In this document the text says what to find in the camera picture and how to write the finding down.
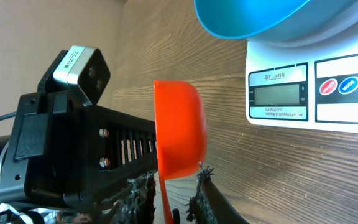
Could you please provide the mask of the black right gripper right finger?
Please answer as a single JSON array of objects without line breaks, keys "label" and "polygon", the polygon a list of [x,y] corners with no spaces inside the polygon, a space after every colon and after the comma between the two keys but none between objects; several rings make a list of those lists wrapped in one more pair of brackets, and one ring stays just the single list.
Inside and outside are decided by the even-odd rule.
[{"label": "black right gripper right finger", "polygon": [[213,175],[214,168],[200,163],[196,195],[189,199],[186,219],[203,224],[249,224],[214,185]]}]

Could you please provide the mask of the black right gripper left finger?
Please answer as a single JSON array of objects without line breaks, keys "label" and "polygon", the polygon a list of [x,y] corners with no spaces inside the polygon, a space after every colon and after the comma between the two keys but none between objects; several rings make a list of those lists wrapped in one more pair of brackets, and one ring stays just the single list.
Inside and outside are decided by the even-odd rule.
[{"label": "black right gripper left finger", "polygon": [[119,205],[110,223],[151,224],[154,222],[156,170],[148,171],[136,179],[129,179],[129,194],[119,199]]}]

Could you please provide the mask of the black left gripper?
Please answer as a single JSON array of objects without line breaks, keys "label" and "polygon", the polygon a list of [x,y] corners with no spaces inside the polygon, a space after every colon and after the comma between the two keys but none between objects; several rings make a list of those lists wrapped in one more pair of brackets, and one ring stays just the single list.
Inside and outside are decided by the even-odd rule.
[{"label": "black left gripper", "polygon": [[100,210],[157,170],[155,123],[68,91],[22,95],[0,171],[0,202],[15,207]]}]

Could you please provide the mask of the red plastic measuring scoop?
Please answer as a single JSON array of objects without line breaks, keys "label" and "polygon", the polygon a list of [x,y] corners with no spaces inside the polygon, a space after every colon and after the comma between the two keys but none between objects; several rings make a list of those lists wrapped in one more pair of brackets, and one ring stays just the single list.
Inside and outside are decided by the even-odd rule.
[{"label": "red plastic measuring scoop", "polygon": [[207,151],[206,115],[198,90],[184,81],[154,81],[157,160],[163,214],[173,223],[165,181],[199,169]]}]

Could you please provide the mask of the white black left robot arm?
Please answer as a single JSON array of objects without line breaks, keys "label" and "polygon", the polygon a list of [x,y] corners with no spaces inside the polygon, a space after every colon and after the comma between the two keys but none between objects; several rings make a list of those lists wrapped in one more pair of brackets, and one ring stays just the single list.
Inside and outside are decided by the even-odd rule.
[{"label": "white black left robot arm", "polygon": [[93,223],[151,223],[155,123],[84,106],[69,91],[22,95],[0,136],[0,222],[42,223],[37,208]]}]

